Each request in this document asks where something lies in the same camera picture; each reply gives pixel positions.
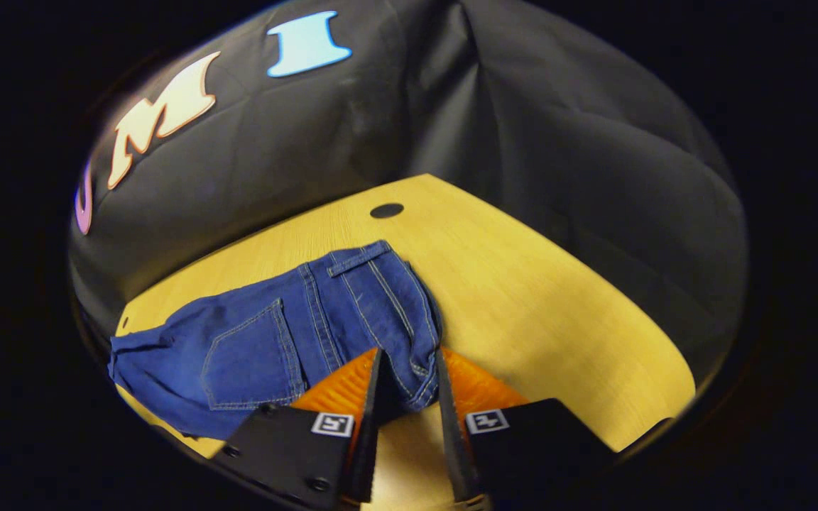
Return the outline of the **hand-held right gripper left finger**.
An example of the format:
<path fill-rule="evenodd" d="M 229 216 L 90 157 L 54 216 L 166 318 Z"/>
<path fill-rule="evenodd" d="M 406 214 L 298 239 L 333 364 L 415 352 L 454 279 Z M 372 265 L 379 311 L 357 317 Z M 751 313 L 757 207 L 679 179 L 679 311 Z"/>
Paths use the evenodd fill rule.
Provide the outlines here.
<path fill-rule="evenodd" d="M 288 509 L 357 509 L 372 498 L 386 355 L 374 347 L 291 405 L 262 405 L 214 455 L 226 476 Z"/>

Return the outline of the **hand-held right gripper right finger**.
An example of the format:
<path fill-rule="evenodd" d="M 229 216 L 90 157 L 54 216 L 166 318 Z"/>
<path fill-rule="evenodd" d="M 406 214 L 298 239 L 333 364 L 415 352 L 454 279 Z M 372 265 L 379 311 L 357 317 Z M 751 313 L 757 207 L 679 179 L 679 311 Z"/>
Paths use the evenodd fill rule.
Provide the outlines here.
<path fill-rule="evenodd" d="M 577 486 L 616 459 L 558 399 L 526 399 L 444 347 L 436 366 L 456 508 L 569 509 Z"/>

